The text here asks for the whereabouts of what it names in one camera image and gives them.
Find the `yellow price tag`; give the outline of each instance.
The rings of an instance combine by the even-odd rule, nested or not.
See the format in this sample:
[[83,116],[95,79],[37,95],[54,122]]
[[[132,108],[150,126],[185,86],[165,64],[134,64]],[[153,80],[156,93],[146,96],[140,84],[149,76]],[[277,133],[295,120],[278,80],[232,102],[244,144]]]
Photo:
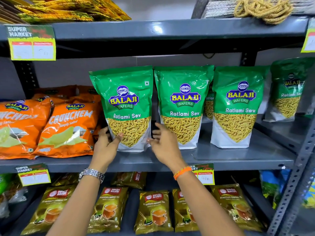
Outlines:
[[200,180],[203,185],[215,184],[215,173],[213,163],[196,164],[190,166],[192,172]]
[[310,18],[301,53],[315,52],[315,18]]
[[11,60],[56,60],[52,26],[6,25]]
[[50,183],[50,175],[47,166],[44,163],[16,167],[18,176],[22,182],[23,186],[38,185]]

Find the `gold braided cord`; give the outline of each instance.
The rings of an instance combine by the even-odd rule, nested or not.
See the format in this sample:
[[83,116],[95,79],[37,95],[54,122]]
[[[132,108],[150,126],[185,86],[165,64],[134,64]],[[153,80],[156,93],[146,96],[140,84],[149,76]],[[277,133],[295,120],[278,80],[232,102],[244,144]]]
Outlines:
[[238,0],[234,16],[253,16],[263,19],[267,24],[277,25],[283,22],[292,11],[293,5],[290,0],[278,0],[276,4],[271,0]]

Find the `silver watch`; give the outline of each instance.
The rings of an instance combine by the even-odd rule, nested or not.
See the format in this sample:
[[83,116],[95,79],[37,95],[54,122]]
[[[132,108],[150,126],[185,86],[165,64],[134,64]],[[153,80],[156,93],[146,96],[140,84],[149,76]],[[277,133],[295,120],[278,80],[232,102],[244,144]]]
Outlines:
[[94,176],[94,177],[96,177],[97,179],[100,180],[100,183],[103,183],[104,178],[105,178],[105,175],[102,174],[100,171],[87,168],[87,169],[84,169],[84,170],[79,174],[79,181],[81,180],[81,178],[82,178],[84,175]]

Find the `forearm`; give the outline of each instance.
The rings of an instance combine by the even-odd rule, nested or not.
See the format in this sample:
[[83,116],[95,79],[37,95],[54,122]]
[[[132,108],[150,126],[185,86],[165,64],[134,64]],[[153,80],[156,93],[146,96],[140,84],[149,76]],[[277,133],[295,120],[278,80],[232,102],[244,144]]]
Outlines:
[[[175,167],[171,169],[174,174],[187,166],[184,161],[177,162],[176,165],[177,169]],[[177,178],[177,182],[202,236],[217,236],[222,232],[230,236],[244,236],[195,174],[191,171],[186,172]]]
[[86,235],[99,187],[99,179],[83,176],[47,236]]

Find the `orange bracelet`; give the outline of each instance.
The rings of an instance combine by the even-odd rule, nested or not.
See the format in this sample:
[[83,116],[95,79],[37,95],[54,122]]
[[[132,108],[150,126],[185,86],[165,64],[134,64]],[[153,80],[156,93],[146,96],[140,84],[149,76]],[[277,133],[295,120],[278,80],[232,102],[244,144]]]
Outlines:
[[177,181],[177,178],[178,178],[180,175],[184,174],[184,173],[187,172],[187,171],[191,171],[191,170],[192,170],[192,169],[191,169],[190,166],[181,169],[179,172],[177,172],[177,173],[174,175],[174,179]]

